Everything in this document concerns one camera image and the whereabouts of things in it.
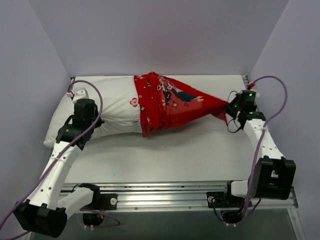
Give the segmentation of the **white pillow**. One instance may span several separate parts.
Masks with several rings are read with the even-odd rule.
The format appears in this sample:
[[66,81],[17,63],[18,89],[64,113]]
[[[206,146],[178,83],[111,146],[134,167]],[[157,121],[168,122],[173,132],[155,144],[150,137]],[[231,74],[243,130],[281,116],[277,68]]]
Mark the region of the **white pillow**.
[[[117,77],[79,77],[77,79],[92,83],[102,96],[101,119],[104,123],[96,128],[92,138],[124,133],[141,133],[140,104],[133,76]],[[52,148],[58,130],[67,118],[74,112],[74,104],[67,95],[64,95],[51,118],[43,144]]]

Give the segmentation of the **red patterned pillowcase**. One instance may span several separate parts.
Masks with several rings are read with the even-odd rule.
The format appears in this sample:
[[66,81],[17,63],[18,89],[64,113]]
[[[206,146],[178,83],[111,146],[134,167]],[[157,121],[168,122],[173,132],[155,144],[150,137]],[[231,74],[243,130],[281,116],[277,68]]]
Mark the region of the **red patterned pillowcase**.
[[213,115],[226,121],[228,102],[188,84],[150,72],[133,77],[140,106],[142,136]]

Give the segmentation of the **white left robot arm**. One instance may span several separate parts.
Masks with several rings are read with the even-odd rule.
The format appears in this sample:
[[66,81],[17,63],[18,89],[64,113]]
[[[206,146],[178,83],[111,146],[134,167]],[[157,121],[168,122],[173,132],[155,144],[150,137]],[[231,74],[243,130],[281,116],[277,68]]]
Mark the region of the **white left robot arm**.
[[100,188],[91,183],[82,183],[70,195],[59,198],[73,163],[94,129],[102,124],[100,116],[94,100],[83,98],[74,103],[73,114],[58,130],[51,157],[37,186],[14,207],[13,214],[24,230],[56,238],[74,213],[83,207],[90,210],[100,207]]

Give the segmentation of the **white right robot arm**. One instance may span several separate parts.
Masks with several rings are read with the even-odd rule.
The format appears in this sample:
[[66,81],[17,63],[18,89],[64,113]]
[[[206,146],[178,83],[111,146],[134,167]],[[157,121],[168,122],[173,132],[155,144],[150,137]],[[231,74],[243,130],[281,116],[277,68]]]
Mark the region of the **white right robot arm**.
[[256,92],[242,90],[226,106],[226,116],[238,127],[232,133],[244,131],[254,150],[253,169],[247,180],[232,181],[222,193],[223,203],[234,206],[240,197],[287,200],[296,172],[293,160],[285,158],[276,146],[264,114],[257,110]]

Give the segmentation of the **aluminium side rail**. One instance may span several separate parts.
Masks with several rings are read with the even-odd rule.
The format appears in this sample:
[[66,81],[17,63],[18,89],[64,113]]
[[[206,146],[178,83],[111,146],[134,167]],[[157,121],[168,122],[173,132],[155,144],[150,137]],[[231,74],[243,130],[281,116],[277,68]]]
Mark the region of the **aluminium side rail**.
[[242,77],[242,81],[243,81],[243,83],[245,85],[245,88],[247,89],[249,84],[250,84],[249,77],[247,75],[242,75],[241,77]]

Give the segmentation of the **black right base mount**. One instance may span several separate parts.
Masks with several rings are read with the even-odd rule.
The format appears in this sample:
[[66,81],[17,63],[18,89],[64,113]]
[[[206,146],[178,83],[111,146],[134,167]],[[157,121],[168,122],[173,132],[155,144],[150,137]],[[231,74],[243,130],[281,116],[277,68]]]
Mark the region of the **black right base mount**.
[[243,219],[245,199],[222,191],[207,192],[207,206],[227,226],[236,226]]

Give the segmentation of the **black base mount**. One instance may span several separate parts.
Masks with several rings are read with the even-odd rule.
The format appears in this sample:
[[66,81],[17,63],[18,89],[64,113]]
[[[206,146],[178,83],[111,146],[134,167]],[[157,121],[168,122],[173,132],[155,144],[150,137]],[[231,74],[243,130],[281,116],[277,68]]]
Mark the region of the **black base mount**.
[[100,194],[93,200],[93,203],[81,208],[83,211],[79,223],[88,229],[102,229],[118,227],[121,222],[106,214],[106,211],[117,209],[118,195],[116,193]]
[[207,206],[227,226],[236,226],[243,219],[245,199],[222,191],[207,192]]

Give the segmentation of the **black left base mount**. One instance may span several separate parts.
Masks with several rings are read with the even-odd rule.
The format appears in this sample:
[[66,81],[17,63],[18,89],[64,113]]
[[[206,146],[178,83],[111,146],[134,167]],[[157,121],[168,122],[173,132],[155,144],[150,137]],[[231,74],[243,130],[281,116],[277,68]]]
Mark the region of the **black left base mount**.
[[102,229],[118,227],[121,222],[106,214],[106,211],[117,209],[118,195],[116,193],[100,194],[93,200],[93,203],[81,208],[83,211],[79,223],[88,229]]

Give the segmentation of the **aluminium front rail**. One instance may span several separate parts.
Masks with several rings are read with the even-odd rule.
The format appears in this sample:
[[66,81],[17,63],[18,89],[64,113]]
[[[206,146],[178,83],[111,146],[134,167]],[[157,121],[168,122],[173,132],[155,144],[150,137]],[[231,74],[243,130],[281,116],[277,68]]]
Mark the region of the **aluminium front rail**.
[[208,192],[223,192],[226,181],[94,183],[103,194],[117,194],[116,212],[210,211]]

